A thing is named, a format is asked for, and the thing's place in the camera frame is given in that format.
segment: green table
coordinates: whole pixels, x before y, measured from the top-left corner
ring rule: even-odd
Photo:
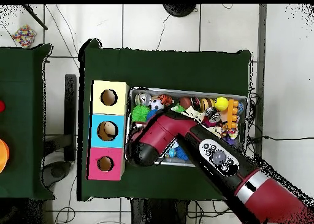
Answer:
[[[41,182],[44,154],[43,65],[51,45],[0,48],[0,139],[10,149],[0,174],[0,198],[53,199]]]
[[[248,50],[219,52],[148,52],[100,49],[96,39],[80,49],[80,96],[78,119],[78,199],[134,197],[158,199],[221,199],[197,168],[152,166],[135,168],[126,163],[119,182],[86,180],[88,117],[91,80],[126,82],[173,90],[248,95]]]

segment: yellow block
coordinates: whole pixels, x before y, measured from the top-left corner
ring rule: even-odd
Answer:
[[[109,82],[103,80],[94,80],[93,82],[93,114],[106,115],[126,115],[126,105],[128,99],[129,86],[125,82]],[[103,92],[111,90],[109,96],[117,97],[116,102],[111,106],[106,106],[102,100]]]

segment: orange toy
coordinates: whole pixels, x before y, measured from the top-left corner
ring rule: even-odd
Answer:
[[[3,171],[9,159],[9,148],[7,144],[0,139],[0,173]]]
[[[233,99],[229,100],[228,114],[227,114],[227,118],[228,118],[227,129],[232,129],[232,128],[237,127],[237,124],[235,123],[235,121],[237,121],[237,112],[238,112],[237,106],[238,105],[239,105],[238,101],[235,101]]]

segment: yellow ball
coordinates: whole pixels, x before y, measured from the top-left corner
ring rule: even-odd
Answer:
[[[215,100],[215,108],[219,111],[224,111],[228,108],[229,102],[224,97],[216,98]]]

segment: black object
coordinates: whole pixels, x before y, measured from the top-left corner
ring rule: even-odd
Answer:
[[[33,12],[33,10],[28,5],[25,4],[22,6],[25,8],[27,12],[29,12],[29,14],[32,17],[34,17],[34,19],[38,22],[38,24],[40,24],[44,28],[44,30],[48,30],[48,27],[45,26],[45,24],[37,17],[37,15]]]
[[[64,135],[50,137],[45,140],[44,156],[64,148],[64,160],[74,161],[76,151],[76,76],[66,75],[64,94]]]
[[[186,224],[190,202],[134,198],[131,200],[131,224]]]
[[[44,185],[50,188],[54,183],[64,179],[70,171],[71,163],[68,161],[58,161],[44,166],[42,178]]]
[[[163,4],[164,9],[173,17],[185,17],[196,7],[196,4]]]

